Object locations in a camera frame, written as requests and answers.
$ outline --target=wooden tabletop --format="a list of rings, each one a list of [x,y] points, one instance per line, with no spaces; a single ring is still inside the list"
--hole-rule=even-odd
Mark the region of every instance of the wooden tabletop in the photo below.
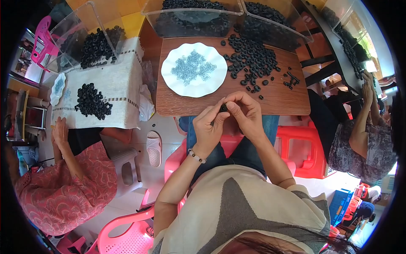
[[[156,110],[158,114],[162,116],[198,115],[207,106],[215,105],[216,102],[230,93],[236,91],[247,92],[246,87],[240,84],[240,81],[244,79],[244,71],[238,73],[237,79],[232,79],[230,76],[231,72],[227,72],[224,83],[219,89],[217,89],[217,91],[200,98],[177,95],[166,85],[161,75],[161,68],[163,61],[167,58],[172,49],[176,49],[184,43],[201,42],[207,46],[216,48],[220,55],[228,54],[231,56],[231,54],[234,53],[234,49],[228,44],[226,46],[221,46],[221,40],[223,40],[223,38],[215,37],[182,37],[163,40],[156,95]],[[249,93],[249,95],[261,104],[263,115],[310,114],[309,97],[298,56],[294,53],[278,48],[267,48],[271,48],[275,51],[276,60],[278,61],[277,66],[280,67],[282,71],[277,72],[276,70],[273,70],[270,76],[265,75],[263,78],[258,78],[256,82],[257,85],[261,87],[261,91],[257,93]],[[283,84],[284,81],[290,81],[290,76],[283,76],[283,74],[288,71],[288,67],[292,68],[292,70],[289,71],[300,80],[300,83],[294,86],[293,90],[290,90]],[[265,79],[269,81],[267,86],[262,85],[262,81]],[[262,95],[264,99],[260,100],[259,95]]]

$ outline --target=white slipper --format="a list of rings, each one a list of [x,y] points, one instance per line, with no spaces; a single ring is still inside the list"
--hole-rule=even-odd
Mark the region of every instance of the white slipper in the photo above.
[[[147,152],[151,166],[159,167],[162,161],[162,140],[159,134],[155,131],[148,132]]]

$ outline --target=blue crate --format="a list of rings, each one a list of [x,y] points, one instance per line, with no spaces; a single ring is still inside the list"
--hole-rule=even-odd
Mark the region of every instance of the blue crate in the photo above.
[[[333,200],[328,207],[330,211],[330,224],[334,227],[343,219],[353,194],[354,191],[346,189],[340,189],[334,192]]]

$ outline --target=beaded bracelet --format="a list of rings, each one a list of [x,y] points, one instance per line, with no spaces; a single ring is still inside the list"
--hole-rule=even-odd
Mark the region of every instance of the beaded bracelet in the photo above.
[[[205,159],[201,159],[199,156],[197,156],[194,151],[192,151],[192,149],[188,149],[189,155],[191,155],[193,158],[195,158],[196,160],[198,160],[201,164],[205,164],[206,160]]]

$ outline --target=white plastic stool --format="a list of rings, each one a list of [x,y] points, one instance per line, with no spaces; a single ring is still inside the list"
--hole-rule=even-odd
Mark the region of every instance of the white plastic stool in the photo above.
[[[135,157],[137,156],[137,151],[133,148],[127,150],[117,156],[111,158],[116,167],[117,173],[117,193],[116,197],[121,197],[122,195],[133,191],[135,189],[141,188],[143,186],[142,182],[137,180],[137,172],[135,167]],[[124,174],[129,173],[131,169],[131,178],[123,176],[123,169],[128,172],[124,172]]]

